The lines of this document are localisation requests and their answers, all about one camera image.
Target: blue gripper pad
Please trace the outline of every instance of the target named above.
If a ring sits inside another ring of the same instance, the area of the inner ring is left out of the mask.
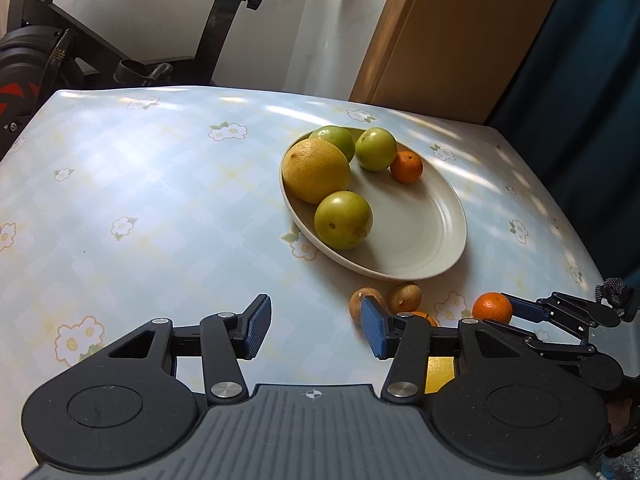
[[[370,296],[365,296],[360,300],[360,325],[373,355],[378,359],[386,359],[386,339],[382,316],[369,298]]]
[[[249,319],[249,330],[244,342],[245,359],[258,355],[260,345],[271,326],[271,298],[267,296]]]
[[[511,296],[509,294],[502,294],[505,296],[511,306],[513,307],[513,315],[520,319],[527,319],[533,323],[539,323],[541,321],[548,321],[549,316],[542,310],[542,307],[532,301],[523,301],[520,298]]]

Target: green citrus fruit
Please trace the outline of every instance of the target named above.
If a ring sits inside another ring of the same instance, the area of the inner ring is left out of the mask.
[[[365,170],[386,170],[397,154],[398,144],[384,128],[369,128],[356,140],[356,158]]]
[[[316,137],[332,143],[347,157],[347,160],[351,162],[356,152],[356,144],[349,130],[341,128],[340,126],[323,126],[309,135],[309,139]]]
[[[351,191],[331,193],[318,205],[314,216],[318,237],[336,250],[360,245],[372,225],[373,213],[369,204]]]

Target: white flower print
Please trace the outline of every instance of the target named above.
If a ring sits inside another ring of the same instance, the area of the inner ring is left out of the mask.
[[[547,332],[546,330],[536,330],[536,336],[538,336],[538,339],[540,339],[540,341],[543,341],[545,343],[551,342],[549,332]]]
[[[103,333],[104,326],[94,316],[87,316],[72,326],[59,326],[54,342],[56,359],[67,366],[77,364],[102,347]]]
[[[0,251],[14,244],[15,224],[4,224],[0,227]]]
[[[291,232],[280,237],[284,240],[289,247],[291,247],[291,254],[296,258],[306,260],[310,262],[315,260],[318,256],[318,248],[306,239],[305,235],[300,232],[300,228],[295,222],[291,223]]]
[[[118,218],[113,224],[111,224],[111,234],[117,241],[120,241],[122,240],[122,237],[127,236],[131,232],[137,221],[137,218],[133,218],[131,216]]]
[[[436,311],[436,321],[439,326],[457,326],[458,321],[465,317],[472,317],[471,310],[466,306],[465,297],[453,290],[443,303],[433,305]]]
[[[150,106],[158,106],[159,97],[145,97],[144,99],[132,99],[127,105],[127,110],[148,110]]]
[[[238,123],[220,123],[209,127],[209,137],[213,140],[244,139],[249,133],[246,126]]]
[[[456,156],[446,146],[439,146],[434,144],[430,146],[433,155],[437,156],[440,160],[456,160]]]
[[[355,119],[356,121],[360,121],[361,123],[370,123],[371,121],[376,120],[376,118],[373,115],[371,115],[369,112],[363,109],[347,110],[347,115],[351,119]]]
[[[511,229],[509,229],[509,231],[513,233],[513,235],[516,237],[516,240],[521,244],[526,245],[529,232],[524,227],[524,225],[522,225],[522,222],[520,220],[511,220],[509,222],[509,225],[511,226]]]
[[[53,172],[53,178],[55,178],[58,182],[62,182],[63,180],[68,179],[74,171],[75,170],[72,170],[71,168],[57,170]]]
[[[26,140],[27,140],[27,137],[18,137],[17,139],[15,139],[15,142],[9,148],[9,153],[17,152],[22,147],[22,145],[26,142]]]
[[[580,285],[582,283],[582,273],[578,268],[578,264],[575,262],[571,262],[571,265],[568,267],[569,274],[574,279],[574,282]]]

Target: white wall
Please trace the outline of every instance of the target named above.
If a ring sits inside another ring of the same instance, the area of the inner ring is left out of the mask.
[[[348,99],[386,0],[306,0],[284,90]]]
[[[195,54],[213,0],[54,0],[128,56],[140,61]],[[229,31],[214,81],[282,90],[305,0],[244,4]]]

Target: brown nut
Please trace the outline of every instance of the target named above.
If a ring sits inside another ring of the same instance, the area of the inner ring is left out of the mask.
[[[351,319],[357,325],[360,324],[360,300],[365,296],[373,296],[376,298],[378,303],[382,308],[385,307],[385,300],[375,288],[371,288],[370,286],[363,286],[356,290],[349,300],[349,314],[351,314]]]
[[[422,301],[422,291],[415,283],[401,283],[389,293],[388,308],[390,314],[413,312],[418,310]]]

